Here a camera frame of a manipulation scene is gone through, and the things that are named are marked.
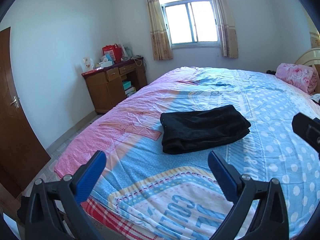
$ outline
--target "black folded clothing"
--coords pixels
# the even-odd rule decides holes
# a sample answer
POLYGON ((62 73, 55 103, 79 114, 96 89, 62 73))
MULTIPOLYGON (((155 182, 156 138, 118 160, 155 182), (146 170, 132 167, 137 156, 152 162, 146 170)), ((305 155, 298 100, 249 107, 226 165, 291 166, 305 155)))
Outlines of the black folded clothing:
POLYGON ((251 124, 232 105, 208 111, 163 113, 163 152, 189 153, 226 145, 246 136, 251 124))

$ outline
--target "rolled pink blanket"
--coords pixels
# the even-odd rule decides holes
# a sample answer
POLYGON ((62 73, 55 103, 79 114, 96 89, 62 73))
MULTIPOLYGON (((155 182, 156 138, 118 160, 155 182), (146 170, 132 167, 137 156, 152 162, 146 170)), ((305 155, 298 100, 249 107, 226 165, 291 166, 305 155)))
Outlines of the rolled pink blanket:
POLYGON ((304 65, 282 63, 277 68, 276 77, 308 94, 316 89, 319 82, 317 70, 304 65))

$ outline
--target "red shopping bag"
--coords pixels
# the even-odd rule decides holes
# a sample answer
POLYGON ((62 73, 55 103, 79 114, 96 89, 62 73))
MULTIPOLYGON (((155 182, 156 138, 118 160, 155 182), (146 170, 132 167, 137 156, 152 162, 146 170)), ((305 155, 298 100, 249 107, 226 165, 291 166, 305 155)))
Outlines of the red shopping bag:
POLYGON ((117 44, 103 47, 102 52, 103 55, 109 54, 115 63, 121 62, 122 48, 117 44))

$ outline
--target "wooden desk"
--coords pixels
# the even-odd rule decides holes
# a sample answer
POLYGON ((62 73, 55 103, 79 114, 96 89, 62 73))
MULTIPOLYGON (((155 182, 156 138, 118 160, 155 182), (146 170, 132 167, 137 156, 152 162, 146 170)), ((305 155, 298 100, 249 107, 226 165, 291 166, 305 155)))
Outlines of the wooden desk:
POLYGON ((144 65, 140 60, 132 59, 83 74, 97 113, 104 114, 127 98, 122 81, 131 81, 137 91, 147 85, 144 65))

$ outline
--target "screw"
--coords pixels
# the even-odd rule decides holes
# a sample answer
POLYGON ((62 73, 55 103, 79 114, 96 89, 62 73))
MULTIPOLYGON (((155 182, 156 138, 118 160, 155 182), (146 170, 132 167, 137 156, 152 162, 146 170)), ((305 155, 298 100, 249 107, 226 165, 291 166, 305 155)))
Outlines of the screw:
POLYGON ((42 179, 36 179, 35 184, 40 185, 42 183, 42 179))
POLYGON ((278 180, 278 179, 276 179, 276 178, 273 178, 271 181, 272 181, 272 183, 273 183, 273 184, 276 184, 276 185, 278 185, 278 184, 279 184, 279 180, 278 180))
POLYGON ((64 181, 69 181, 72 179, 72 176, 70 174, 67 174, 66 176, 63 177, 64 181))
POLYGON ((242 174, 241 178, 245 181, 249 181, 251 177, 248 174, 242 174))

